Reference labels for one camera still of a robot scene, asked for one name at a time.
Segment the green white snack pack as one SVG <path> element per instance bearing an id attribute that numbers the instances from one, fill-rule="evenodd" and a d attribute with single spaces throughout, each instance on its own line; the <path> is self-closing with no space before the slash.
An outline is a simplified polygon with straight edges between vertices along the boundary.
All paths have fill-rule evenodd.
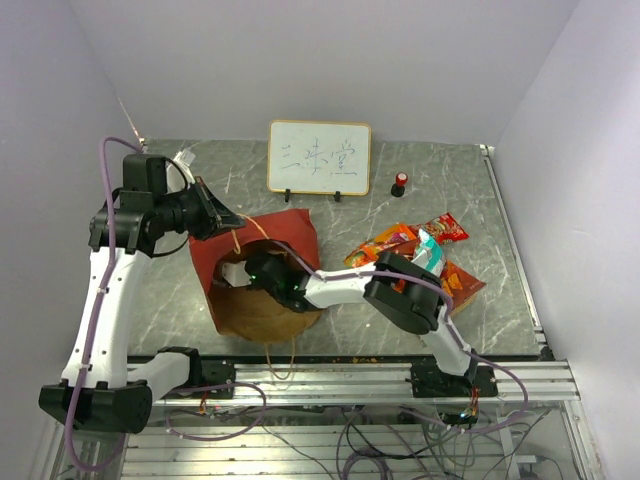
<path id="1" fill-rule="evenodd" d="M 417 234 L 418 243 L 415 246 L 411 262 L 440 277 L 446 266 L 446 258 L 442 248 L 425 228 L 421 227 Z"/>

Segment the aluminium rail frame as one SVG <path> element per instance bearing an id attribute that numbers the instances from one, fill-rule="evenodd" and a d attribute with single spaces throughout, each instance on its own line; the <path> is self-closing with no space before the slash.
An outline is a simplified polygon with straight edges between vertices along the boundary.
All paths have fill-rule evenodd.
<path id="1" fill-rule="evenodd" d="M 498 356 L 498 396 L 415 398 L 428 357 L 229 360 L 232 399 L 213 386 L 157 401 L 137 434 L 51 421 L 37 479 L 601 479 L 569 364 Z"/>

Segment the pink yellow snack bag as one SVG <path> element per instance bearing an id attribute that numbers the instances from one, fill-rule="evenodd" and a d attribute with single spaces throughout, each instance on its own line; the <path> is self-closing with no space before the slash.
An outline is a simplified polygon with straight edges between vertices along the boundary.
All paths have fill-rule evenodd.
<path id="1" fill-rule="evenodd" d="M 413 230 L 404 223 L 396 223 L 373 239 L 379 249 L 387 249 L 417 239 Z"/>

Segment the red snack pack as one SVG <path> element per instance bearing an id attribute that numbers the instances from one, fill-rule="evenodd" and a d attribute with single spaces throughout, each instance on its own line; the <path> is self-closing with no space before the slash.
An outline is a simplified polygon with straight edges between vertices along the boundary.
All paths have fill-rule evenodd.
<path id="1" fill-rule="evenodd" d="M 449 212 L 426 222 L 423 227 L 439 245 L 455 243 L 470 238 L 466 230 Z"/>

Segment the red paper bag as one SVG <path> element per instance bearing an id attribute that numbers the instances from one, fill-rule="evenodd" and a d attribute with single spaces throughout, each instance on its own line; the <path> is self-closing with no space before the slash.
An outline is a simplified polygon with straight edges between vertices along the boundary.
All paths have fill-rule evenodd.
<path id="1" fill-rule="evenodd" d="M 218 334 L 265 348 L 310 328 L 322 311 L 304 301 L 303 283 L 320 268 L 317 231 L 307 209 L 257 217 L 208 240 L 189 238 L 191 260 Z"/>

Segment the orange snack pack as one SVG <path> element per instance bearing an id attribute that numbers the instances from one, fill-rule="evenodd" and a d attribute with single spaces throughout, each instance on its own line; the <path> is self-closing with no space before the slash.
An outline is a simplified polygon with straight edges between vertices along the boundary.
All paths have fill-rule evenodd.
<path id="1" fill-rule="evenodd" d="M 349 268 L 358 268 L 371 262 L 375 262 L 384 249 L 380 242 L 365 242 L 345 257 L 343 263 Z"/>

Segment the red doritos chips bag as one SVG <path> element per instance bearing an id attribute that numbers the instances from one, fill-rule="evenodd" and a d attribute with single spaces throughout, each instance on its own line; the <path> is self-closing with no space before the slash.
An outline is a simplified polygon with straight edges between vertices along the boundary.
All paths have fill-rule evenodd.
<path id="1" fill-rule="evenodd" d="M 453 300 L 453 315 L 473 302 L 477 294 L 486 287 L 484 281 L 449 260 L 440 260 L 433 268 L 428 268 L 428 271 L 440 275 L 441 288 Z"/>

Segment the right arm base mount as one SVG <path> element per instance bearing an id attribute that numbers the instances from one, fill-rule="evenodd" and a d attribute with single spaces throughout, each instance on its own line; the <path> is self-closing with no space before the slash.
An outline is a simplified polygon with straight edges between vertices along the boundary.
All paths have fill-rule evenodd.
<path id="1" fill-rule="evenodd" d="M 491 367 L 479 366 L 472 381 L 442 373 L 435 365 L 414 364 L 408 382 L 415 398 L 470 398 L 476 390 L 480 398 L 498 396 L 497 380 Z"/>

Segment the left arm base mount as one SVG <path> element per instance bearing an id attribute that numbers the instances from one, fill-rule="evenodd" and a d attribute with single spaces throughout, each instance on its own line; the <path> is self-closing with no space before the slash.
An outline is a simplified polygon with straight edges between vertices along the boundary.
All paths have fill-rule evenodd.
<path id="1" fill-rule="evenodd" d="M 233 398 L 234 387 L 230 386 L 236 381 L 235 366 L 229 361 L 203 360 L 202 361 L 203 386 L 213 386 L 207 392 L 207 397 L 215 400 L 228 400 Z"/>

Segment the small whiteboard with stand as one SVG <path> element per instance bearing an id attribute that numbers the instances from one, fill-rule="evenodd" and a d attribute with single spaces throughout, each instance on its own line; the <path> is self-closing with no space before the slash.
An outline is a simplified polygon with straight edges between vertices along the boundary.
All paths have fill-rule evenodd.
<path id="1" fill-rule="evenodd" d="M 371 156 L 372 130 L 365 123 L 274 120 L 267 188 L 283 194 L 365 196 Z"/>

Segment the red black stamp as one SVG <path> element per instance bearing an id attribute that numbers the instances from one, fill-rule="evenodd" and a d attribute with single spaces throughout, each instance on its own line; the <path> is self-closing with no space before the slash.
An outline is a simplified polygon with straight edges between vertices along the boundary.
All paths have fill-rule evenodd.
<path id="1" fill-rule="evenodd" d="M 400 198 L 404 195 L 408 179 L 409 177 L 405 172 L 399 172 L 396 174 L 394 183 L 390 190 L 393 197 Z"/>

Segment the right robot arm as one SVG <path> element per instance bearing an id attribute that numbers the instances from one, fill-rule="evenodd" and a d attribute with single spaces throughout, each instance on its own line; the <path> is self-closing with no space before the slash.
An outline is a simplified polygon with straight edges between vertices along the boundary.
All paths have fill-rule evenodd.
<path id="1" fill-rule="evenodd" d="M 448 393 L 463 395 L 476 383 L 476 353 L 450 319 L 452 297 L 438 276 L 401 255 L 385 252 L 362 267 L 326 272 L 295 270 L 276 254 L 260 253 L 247 260 L 245 271 L 250 286 L 297 313 L 367 303 L 424 341 Z"/>

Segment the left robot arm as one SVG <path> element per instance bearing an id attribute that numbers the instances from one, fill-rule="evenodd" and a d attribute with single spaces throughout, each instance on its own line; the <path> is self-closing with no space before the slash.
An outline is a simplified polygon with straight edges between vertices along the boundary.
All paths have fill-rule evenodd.
<path id="1" fill-rule="evenodd" d="M 90 222 L 90 282 L 78 335 L 61 379 L 42 387 L 40 408 L 69 432 L 133 434 L 152 406 L 172 390 L 192 397 L 203 387 L 198 351 L 165 347 L 135 370 L 127 368 L 131 314 L 156 243 L 167 233 L 208 240 L 245 222 L 201 178 L 168 189 L 164 156 L 135 153 L 123 160 L 123 184 L 108 189 Z"/>

